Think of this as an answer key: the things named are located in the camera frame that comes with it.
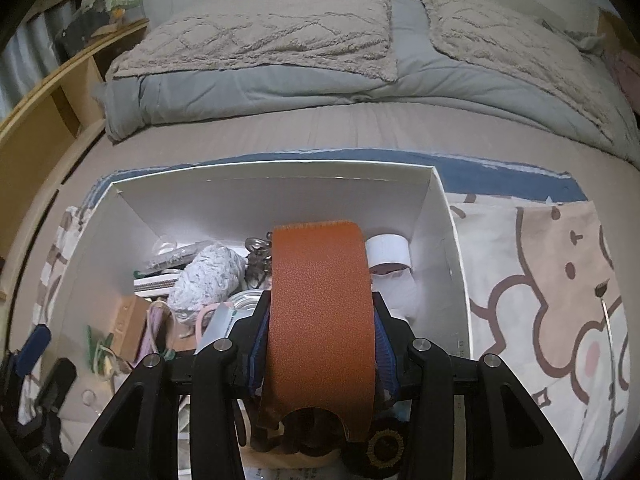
wooden plank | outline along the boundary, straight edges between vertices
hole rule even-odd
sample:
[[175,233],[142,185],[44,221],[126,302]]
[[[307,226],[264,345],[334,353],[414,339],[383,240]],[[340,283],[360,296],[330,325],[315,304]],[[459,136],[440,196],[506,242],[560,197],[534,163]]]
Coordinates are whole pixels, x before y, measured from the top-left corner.
[[106,36],[88,46],[82,52],[73,56],[69,61],[58,67],[57,70],[44,78],[41,83],[25,95],[21,101],[15,105],[12,112],[4,118],[0,123],[0,148],[14,134],[20,124],[25,120],[33,108],[41,101],[46,99],[50,94],[60,86],[61,81],[73,70],[76,69],[83,61],[86,61],[101,49],[116,43],[122,38],[136,31],[146,28],[148,20],[139,20],[137,22],[126,25],[116,34]]
[[94,86],[102,82],[94,58],[83,61],[62,78],[60,86],[83,128],[104,118],[102,108],[91,96]]
[[25,118],[0,150],[0,255],[5,256],[22,217],[49,172],[74,141],[52,96]]
[[10,307],[13,298],[17,294],[15,286],[20,267],[28,257],[27,252],[31,238],[36,232],[49,203],[58,192],[60,183],[75,166],[79,157],[103,131],[104,119],[101,119],[91,124],[78,135],[78,138],[66,150],[55,168],[49,173],[48,178],[36,193],[28,211],[22,218],[20,227],[8,251],[2,274],[0,274],[0,349],[6,348],[7,326],[11,315]]
[[72,136],[76,136],[80,131],[80,120],[71,107],[62,88],[58,87],[51,93],[51,98],[58,109],[58,113],[65,123],[66,129]]

crumpled fabric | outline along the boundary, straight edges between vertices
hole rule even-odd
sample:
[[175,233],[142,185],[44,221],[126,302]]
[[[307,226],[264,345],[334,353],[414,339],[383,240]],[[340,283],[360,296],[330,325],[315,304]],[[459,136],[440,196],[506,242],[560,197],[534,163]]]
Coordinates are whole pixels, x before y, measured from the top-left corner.
[[206,0],[113,60],[106,80],[289,64],[395,81],[391,0]]
[[618,111],[574,42],[491,0],[422,0],[429,38],[449,57],[540,88],[594,123],[611,142]]
[[246,260],[220,242],[205,247],[181,272],[167,305],[183,324],[195,326],[200,309],[225,301],[244,278]]
[[601,56],[604,53],[604,34],[591,34],[590,32],[581,32],[579,30],[562,30],[555,25],[551,25],[544,18],[533,18],[533,21],[567,40],[584,54]]

white yarn ball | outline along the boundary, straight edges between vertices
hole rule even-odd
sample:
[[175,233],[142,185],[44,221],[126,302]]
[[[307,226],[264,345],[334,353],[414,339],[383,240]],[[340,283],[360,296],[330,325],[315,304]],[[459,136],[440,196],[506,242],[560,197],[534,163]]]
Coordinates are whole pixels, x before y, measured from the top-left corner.
[[198,312],[225,301],[244,277],[246,260],[220,242],[205,247],[181,272],[167,305],[181,323],[195,325]]

gray comforter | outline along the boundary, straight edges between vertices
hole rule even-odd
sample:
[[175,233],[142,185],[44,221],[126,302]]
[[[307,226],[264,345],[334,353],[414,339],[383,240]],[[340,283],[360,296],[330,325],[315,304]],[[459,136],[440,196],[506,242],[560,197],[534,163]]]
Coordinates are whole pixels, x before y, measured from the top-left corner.
[[150,124],[185,123],[357,102],[418,102],[462,108],[548,129],[631,161],[640,168],[640,140],[631,108],[599,58],[590,77],[615,106],[605,136],[555,96],[512,76],[436,51],[420,0],[392,1],[392,47],[398,80],[286,65],[171,72],[114,79],[102,86],[113,140]]

white box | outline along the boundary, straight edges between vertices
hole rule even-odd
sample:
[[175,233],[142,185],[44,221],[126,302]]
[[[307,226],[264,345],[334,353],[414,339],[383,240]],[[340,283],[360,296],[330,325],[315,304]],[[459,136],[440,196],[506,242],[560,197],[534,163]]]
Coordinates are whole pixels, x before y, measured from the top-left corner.
[[469,357],[469,306],[460,249],[435,168],[389,162],[286,160],[201,166],[115,182],[88,221],[60,283],[50,320],[46,371],[65,356],[78,368],[61,417],[93,423],[82,405],[90,388],[103,408],[110,394],[86,365],[86,326],[108,333],[133,271],[159,236],[179,244],[204,239],[242,247],[274,226],[348,219],[368,238],[410,241],[424,308],[412,324],[453,355]]

